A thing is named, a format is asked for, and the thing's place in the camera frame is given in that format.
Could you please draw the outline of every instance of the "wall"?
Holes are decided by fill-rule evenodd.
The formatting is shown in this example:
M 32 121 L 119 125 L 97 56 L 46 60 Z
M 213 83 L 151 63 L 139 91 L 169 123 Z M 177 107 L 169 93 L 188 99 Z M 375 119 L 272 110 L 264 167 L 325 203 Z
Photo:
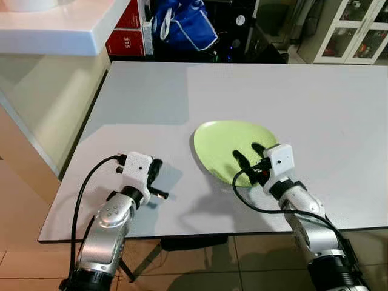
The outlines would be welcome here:
M 106 50 L 98 56 L 0 55 L 0 91 L 56 174 L 109 65 Z

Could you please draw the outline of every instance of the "white cabinet door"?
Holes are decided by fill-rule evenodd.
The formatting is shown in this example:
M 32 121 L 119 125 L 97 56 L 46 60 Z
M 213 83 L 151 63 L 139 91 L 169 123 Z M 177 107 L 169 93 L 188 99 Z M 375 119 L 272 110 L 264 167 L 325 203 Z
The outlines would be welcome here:
M 388 0 L 379 0 L 350 51 L 347 64 L 373 64 L 388 43 Z
M 314 62 L 344 64 L 381 1 L 344 0 Z

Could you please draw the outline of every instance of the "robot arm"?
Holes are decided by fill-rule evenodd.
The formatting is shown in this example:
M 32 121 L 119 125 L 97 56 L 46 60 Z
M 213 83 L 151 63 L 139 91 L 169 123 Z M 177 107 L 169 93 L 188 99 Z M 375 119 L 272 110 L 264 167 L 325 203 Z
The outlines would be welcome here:
M 66 291 L 108 291 L 121 260 L 124 238 L 139 207 L 150 194 L 167 199 L 168 194 L 151 187 L 162 161 L 131 152 L 116 172 L 123 175 L 125 186 L 112 192 L 89 224 L 78 253 L 76 267 L 60 289 Z
M 295 181 L 292 147 L 277 144 L 265 149 L 262 157 L 253 167 L 247 161 L 241 162 L 244 160 L 241 156 L 238 161 L 245 173 L 246 169 L 254 168 L 249 174 L 251 182 L 259 182 L 264 193 L 279 201 L 281 211 L 263 212 L 284 214 L 317 291 L 368 291 L 350 242 L 328 220 L 322 202 L 301 182 Z

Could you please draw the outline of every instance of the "white countertop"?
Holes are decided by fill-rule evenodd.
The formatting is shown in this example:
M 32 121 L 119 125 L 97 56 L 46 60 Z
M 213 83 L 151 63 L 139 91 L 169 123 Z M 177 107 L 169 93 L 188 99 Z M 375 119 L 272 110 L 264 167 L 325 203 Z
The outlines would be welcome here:
M 98 55 L 130 0 L 64 0 L 43 12 L 0 1 L 0 53 Z
M 263 125 L 293 146 L 296 177 L 340 229 L 387 227 L 387 68 L 345 65 L 114 62 L 42 228 L 40 241 L 70 238 L 76 196 L 100 160 L 132 150 L 161 158 L 152 197 L 128 237 L 290 231 L 282 215 L 250 210 L 198 161 L 192 135 L 204 122 Z M 116 164 L 86 188 L 77 237 L 112 190 Z M 267 209 L 260 187 L 246 193 Z

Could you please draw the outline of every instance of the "tile floor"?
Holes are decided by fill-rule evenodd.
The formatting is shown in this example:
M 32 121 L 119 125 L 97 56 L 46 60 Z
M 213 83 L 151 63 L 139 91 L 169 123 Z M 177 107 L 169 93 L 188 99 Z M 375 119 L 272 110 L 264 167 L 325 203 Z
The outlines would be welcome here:
M 372 290 L 388 290 L 388 230 L 348 232 Z M 127 241 L 123 258 L 141 270 L 135 283 L 118 272 L 117 291 L 313 291 L 291 235 L 230 237 L 204 249 L 166 252 L 158 240 Z M 57 290 L 66 277 L 67 250 L 0 252 L 0 290 Z

